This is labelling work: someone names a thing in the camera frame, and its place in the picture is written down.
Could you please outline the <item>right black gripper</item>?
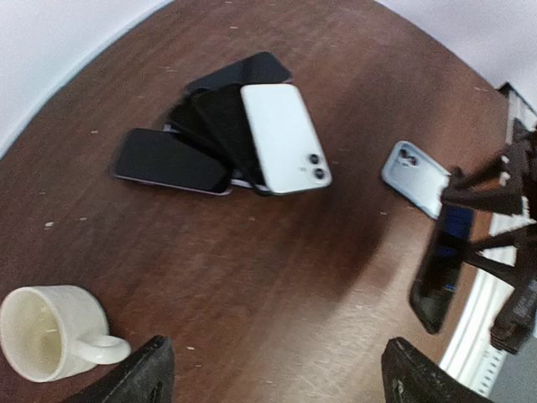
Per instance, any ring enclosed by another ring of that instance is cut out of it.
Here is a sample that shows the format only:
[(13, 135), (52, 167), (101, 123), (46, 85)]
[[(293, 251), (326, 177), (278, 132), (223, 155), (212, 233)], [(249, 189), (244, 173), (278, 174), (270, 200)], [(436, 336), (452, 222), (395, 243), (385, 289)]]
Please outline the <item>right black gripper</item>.
[[(451, 168), (448, 186), (441, 193), (443, 205), (472, 210), (521, 215), (528, 164), (518, 157), (497, 155), (465, 175)], [(515, 248), (515, 261), (506, 264), (484, 255), (485, 250)], [(500, 233), (468, 243), (463, 261), (514, 287), (491, 328), (491, 344), (517, 354), (530, 339), (536, 317), (536, 225)]]

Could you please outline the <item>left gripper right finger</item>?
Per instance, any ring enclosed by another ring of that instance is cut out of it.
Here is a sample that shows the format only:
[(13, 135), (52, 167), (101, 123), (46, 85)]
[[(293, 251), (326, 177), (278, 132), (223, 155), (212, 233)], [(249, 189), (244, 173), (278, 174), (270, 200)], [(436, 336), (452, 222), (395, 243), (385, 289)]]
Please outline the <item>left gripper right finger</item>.
[(381, 365), (387, 402), (490, 402), (488, 398), (457, 382), (404, 338), (388, 341)]

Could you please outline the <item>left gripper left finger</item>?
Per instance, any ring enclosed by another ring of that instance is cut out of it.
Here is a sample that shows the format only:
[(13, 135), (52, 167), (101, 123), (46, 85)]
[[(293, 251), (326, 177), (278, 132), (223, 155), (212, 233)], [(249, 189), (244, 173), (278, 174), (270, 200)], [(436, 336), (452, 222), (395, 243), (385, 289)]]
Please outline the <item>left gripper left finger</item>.
[(171, 402), (175, 354), (170, 338), (157, 335), (97, 382), (66, 402)]

